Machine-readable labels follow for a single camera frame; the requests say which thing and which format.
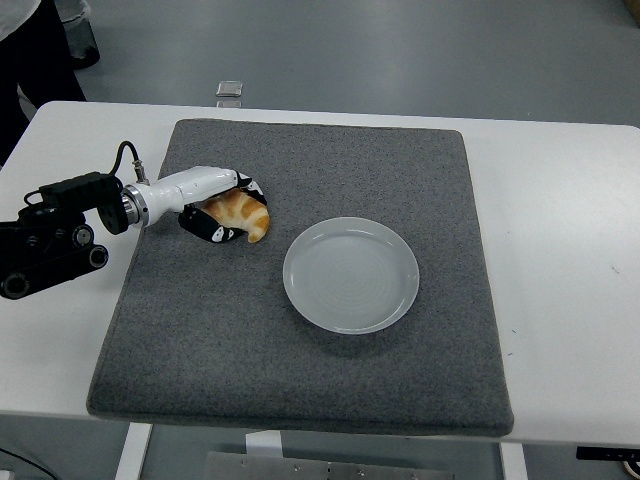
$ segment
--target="white table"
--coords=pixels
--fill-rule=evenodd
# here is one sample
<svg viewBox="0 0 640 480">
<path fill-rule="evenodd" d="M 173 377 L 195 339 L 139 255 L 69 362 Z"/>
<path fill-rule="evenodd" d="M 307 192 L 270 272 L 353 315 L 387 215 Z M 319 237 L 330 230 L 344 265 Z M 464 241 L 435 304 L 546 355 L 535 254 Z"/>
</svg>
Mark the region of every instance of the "white table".
<svg viewBox="0 0 640 480">
<path fill-rule="evenodd" d="M 460 131 L 515 415 L 505 440 L 640 446 L 638 129 L 60 102 L 37 113 L 0 171 L 0 218 L 15 220 L 41 185 L 109 171 L 125 139 L 155 179 L 175 122 L 205 117 Z M 135 180 L 128 158 L 124 183 Z M 110 252 L 105 268 L 0 299 L 0 413 L 88 418 L 89 382 L 138 231 L 111 236 L 95 211 L 87 219 Z"/>
</svg>

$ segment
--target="croissant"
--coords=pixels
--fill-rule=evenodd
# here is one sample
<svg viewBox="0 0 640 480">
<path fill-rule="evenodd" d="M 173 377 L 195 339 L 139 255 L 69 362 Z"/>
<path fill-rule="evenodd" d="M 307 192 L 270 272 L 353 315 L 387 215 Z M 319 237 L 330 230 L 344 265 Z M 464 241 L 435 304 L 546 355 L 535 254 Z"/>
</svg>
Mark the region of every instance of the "croissant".
<svg viewBox="0 0 640 480">
<path fill-rule="evenodd" d="M 259 241 L 269 229 L 267 207 L 239 188 L 206 200 L 202 210 L 220 225 L 248 232 L 249 243 Z"/>
</svg>

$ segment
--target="gray felt mat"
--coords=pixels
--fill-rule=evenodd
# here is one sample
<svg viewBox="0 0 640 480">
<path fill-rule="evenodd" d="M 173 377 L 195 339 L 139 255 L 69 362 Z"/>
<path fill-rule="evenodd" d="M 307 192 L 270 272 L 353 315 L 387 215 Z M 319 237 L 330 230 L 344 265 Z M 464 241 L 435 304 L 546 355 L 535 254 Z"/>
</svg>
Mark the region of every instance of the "gray felt mat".
<svg viewBox="0 0 640 480">
<path fill-rule="evenodd" d="M 263 240 L 223 245 L 173 214 L 143 232 L 87 407 L 154 423 L 500 436 L 513 416 L 461 135 L 454 131 L 183 120 L 161 176 L 252 176 Z M 282 282 L 288 247 L 332 217 L 402 236 L 420 290 L 396 324 L 348 336 L 307 322 Z"/>
</svg>

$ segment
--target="white plate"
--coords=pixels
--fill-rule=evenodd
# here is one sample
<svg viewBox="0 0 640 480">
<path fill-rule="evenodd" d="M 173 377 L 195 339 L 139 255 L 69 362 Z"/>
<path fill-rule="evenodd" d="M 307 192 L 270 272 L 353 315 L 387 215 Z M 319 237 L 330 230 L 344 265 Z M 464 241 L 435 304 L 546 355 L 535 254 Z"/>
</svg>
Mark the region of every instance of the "white plate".
<svg viewBox="0 0 640 480">
<path fill-rule="evenodd" d="M 393 230 L 364 218 L 339 217 L 300 234 L 282 269 L 294 307 L 310 322 L 351 335 L 400 319 L 418 293 L 418 263 Z"/>
</svg>

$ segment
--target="black pants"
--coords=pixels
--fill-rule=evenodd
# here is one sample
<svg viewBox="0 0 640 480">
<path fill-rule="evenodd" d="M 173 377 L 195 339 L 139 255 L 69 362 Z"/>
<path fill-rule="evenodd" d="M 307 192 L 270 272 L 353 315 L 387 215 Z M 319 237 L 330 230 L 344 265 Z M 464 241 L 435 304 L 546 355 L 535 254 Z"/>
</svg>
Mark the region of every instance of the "black pants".
<svg viewBox="0 0 640 480">
<path fill-rule="evenodd" d="M 51 100 L 86 100 L 53 0 L 42 0 L 31 18 L 0 41 L 0 165 L 29 124 L 18 85 L 36 108 Z"/>
</svg>

